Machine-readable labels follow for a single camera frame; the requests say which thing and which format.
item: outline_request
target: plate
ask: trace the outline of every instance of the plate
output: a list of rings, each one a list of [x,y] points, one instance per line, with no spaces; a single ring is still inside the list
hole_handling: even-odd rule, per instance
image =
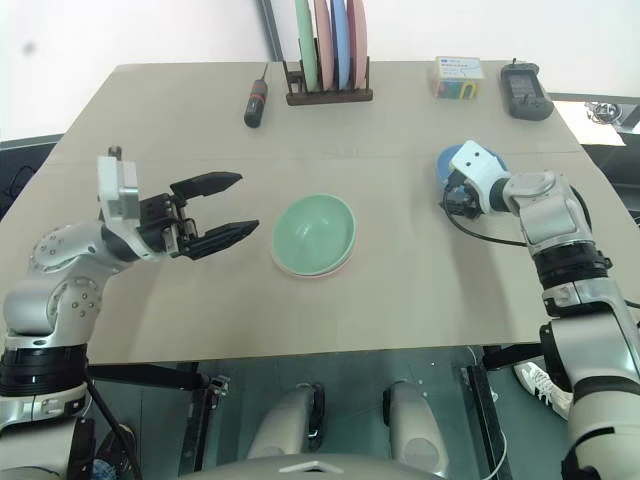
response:
[[[298,20],[298,40],[304,66],[304,80],[307,84],[307,90],[313,92],[318,89],[318,67],[316,48],[313,43],[311,10],[309,10],[307,0],[296,0],[296,19]]]
[[[331,0],[331,27],[333,29],[333,55],[338,59],[338,88],[349,88],[351,52],[349,23],[344,0]]]
[[[283,270],[300,276],[333,272],[351,255],[356,221],[334,195],[311,195],[291,205],[273,230],[271,255]]]
[[[365,86],[367,73],[367,21],[362,0],[347,0],[347,17],[353,88],[362,88]]]
[[[326,0],[315,0],[316,32],[318,34],[318,56],[322,71],[322,88],[329,90],[333,87],[333,45],[331,39],[331,25],[329,8]]]

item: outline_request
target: white wall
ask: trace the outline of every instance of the white wall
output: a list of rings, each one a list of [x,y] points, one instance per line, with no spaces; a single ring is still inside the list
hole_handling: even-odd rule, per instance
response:
[[[297,60],[294,2],[272,3],[283,54]],[[364,4],[372,60],[518,57],[540,65],[541,81],[550,92],[640,97],[640,0]]]
[[[0,141],[63,133],[119,64],[267,58],[254,0],[1,0]]]

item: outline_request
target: beige tabletop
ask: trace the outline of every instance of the beige tabletop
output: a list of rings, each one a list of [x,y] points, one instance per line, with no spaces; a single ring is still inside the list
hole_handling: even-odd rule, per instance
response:
[[[281,66],[267,73],[259,129],[242,122],[262,66],[131,65],[105,82],[0,222],[0,301],[25,275],[48,229],[94,218],[95,157],[112,144],[137,163],[141,197],[214,170],[239,172],[228,191],[190,202],[201,231],[257,218],[243,242],[193,262],[139,263],[110,280],[89,353],[93,363],[182,361],[538,340],[547,321],[526,249],[487,244],[437,207],[433,163],[474,139],[512,171],[566,173],[585,197],[598,246],[627,298],[640,299],[637,227],[557,113],[508,116],[500,63],[487,62],[476,101],[438,100],[428,63],[373,63],[370,103],[288,107]],[[353,209],[358,238],[336,275],[297,279],[272,262],[279,214],[311,193]],[[472,228],[520,239],[517,220]]]

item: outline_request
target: pink plate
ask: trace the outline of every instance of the pink plate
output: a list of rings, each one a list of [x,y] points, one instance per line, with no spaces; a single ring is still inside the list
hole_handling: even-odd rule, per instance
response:
[[[367,21],[362,0],[347,0],[353,88],[364,87],[367,70]]]
[[[322,89],[333,87],[333,46],[331,45],[331,27],[329,26],[329,8],[326,0],[315,0],[316,31],[318,34],[318,53],[322,72]]]

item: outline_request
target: black device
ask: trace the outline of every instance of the black device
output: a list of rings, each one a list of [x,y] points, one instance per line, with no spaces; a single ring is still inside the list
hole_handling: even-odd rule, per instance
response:
[[[509,112],[523,120],[544,120],[553,112],[553,102],[538,81],[540,68],[535,63],[516,63],[502,67],[500,80]]]
[[[262,112],[264,111],[264,102],[267,100],[267,82],[264,81],[264,76],[267,73],[267,63],[264,67],[262,77],[253,82],[251,87],[251,93],[249,94],[249,101],[247,102],[247,109],[244,111],[244,123],[248,127],[258,128],[262,121]]]

